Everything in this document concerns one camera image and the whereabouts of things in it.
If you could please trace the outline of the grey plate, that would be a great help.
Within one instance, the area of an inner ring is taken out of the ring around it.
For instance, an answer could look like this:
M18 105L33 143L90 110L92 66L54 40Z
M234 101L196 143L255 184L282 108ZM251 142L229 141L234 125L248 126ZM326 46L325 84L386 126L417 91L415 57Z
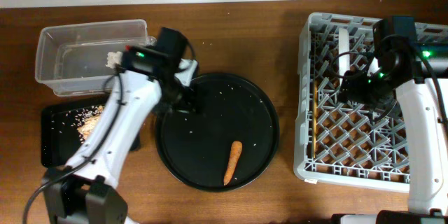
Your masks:
M350 67L350 56L347 52L350 51L349 47L349 33L347 29L339 28L339 44L338 53L340 56L338 60L338 74L343 76Z

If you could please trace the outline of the wooden chopstick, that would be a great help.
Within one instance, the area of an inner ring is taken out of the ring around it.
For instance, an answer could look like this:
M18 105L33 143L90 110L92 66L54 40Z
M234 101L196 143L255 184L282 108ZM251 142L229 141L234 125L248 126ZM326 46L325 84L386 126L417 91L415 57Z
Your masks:
M313 83L313 158L316 158L316 135L317 135L317 99L318 99L318 87L319 83L314 81Z

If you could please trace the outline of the white tissue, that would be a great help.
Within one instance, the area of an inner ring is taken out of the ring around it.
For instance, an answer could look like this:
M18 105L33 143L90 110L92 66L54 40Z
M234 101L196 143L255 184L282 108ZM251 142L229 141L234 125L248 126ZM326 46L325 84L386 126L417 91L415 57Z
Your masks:
M110 69L114 69L116 65L121 65L122 56L123 53L120 51L108 52L105 66Z

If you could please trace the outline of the orange carrot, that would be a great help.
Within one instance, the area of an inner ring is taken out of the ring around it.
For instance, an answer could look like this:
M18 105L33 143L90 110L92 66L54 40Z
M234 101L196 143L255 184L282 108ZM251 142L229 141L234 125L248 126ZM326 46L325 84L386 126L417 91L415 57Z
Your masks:
M242 142L240 141L234 141L231 145L230 156L227 163L227 169L223 178L224 186L226 186L232 180L237 163L239 161L239 157L242 153L242 148L243 148Z

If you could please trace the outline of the food scraps pile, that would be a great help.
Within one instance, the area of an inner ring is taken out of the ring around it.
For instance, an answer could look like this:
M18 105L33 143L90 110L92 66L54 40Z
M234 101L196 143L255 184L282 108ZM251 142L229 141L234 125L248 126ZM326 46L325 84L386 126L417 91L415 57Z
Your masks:
M56 113L52 116L51 130L56 137L83 144L98 123L105 107L92 105Z

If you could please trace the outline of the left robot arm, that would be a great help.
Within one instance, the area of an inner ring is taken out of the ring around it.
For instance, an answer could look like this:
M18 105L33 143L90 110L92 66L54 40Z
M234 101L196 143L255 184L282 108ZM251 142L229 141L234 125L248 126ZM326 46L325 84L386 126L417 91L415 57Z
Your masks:
M51 223L132 223L116 188L141 126L159 104L189 111L197 70L184 51L130 46L115 66L114 85L98 123L63 170L48 169L37 190Z

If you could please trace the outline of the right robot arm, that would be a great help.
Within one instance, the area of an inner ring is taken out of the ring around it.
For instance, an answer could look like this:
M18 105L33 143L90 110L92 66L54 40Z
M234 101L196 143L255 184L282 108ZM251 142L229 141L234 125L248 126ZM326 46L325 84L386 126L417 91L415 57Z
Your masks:
M377 73L347 71L338 99L371 108L393 96L405 123L410 162L408 210L380 211L376 223L447 222L447 46L399 35L376 43Z

